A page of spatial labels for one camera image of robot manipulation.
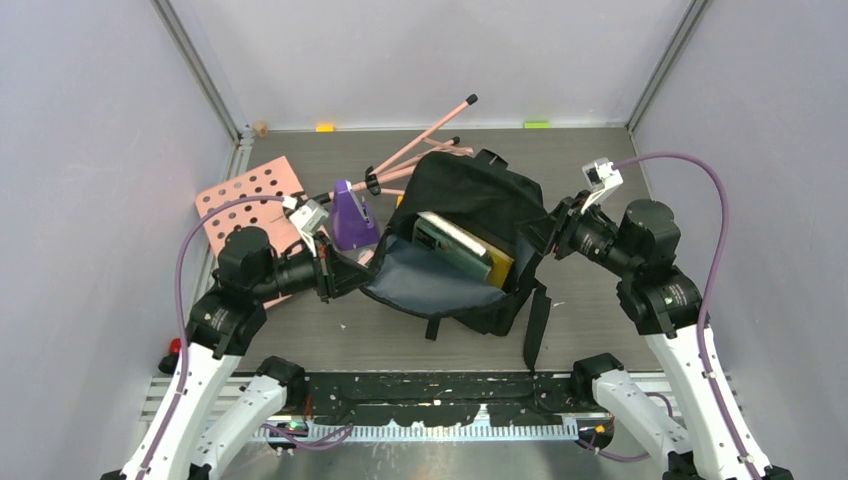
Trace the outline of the black student backpack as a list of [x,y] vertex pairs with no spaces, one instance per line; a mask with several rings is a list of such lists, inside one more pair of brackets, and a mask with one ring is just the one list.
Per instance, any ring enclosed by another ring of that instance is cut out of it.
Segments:
[[362,291],[427,320],[430,340],[443,319],[505,336],[529,303],[522,357],[534,370],[551,300],[536,277],[543,256],[523,229],[546,214],[541,186],[497,154],[429,153],[386,224]]

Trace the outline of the dark green notebook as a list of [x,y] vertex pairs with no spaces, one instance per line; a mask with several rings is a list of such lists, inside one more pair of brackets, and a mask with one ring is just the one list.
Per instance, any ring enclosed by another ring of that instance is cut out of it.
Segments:
[[470,277],[487,281],[491,268],[488,253],[477,256],[457,240],[445,235],[419,216],[414,223],[412,240],[414,243],[433,251],[438,257]]

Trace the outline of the teal paperback book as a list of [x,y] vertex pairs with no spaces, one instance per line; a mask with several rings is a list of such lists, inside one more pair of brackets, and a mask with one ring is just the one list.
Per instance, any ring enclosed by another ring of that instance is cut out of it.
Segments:
[[443,232],[445,235],[457,240],[469,251],[477,256],[483,256],[487,253],[482,241],[476,236],[470,234],[453,222],[441,217],[434,212],[419,212],[418,216],[428,222],[433,227]]

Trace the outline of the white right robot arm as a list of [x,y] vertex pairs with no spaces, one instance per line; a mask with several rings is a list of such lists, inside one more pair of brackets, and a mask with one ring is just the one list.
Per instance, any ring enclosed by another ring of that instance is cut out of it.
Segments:
[[618,277],[619,305],[660,362],[680,417],[663,411],[609,353],[574,363],[574,403],[614,415],[665,479],[791,478],[768,459],[738,409],[707,323],[706,296],[675,264],[680,230],[672,210],[638,199],[615,223],[589,199],[586,191],[566,198],[519,230],[539,254],[578,253]]

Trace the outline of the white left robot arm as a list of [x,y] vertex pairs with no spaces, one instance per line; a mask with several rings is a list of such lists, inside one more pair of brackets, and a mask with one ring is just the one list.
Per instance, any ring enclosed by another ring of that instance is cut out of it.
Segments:
[[280,255],[259,227],[231,233],[216,283],[191,308],[176,370],[139,447],[108,479],[218,479],[273,414],[298,412],[307,398],[304,369],[266,358],[241,396],[216,421],[220,392],[267,320],[274,296],[315,291],[327,302],[369,283],[372,272],[338,254],[323,234],[316,249]]

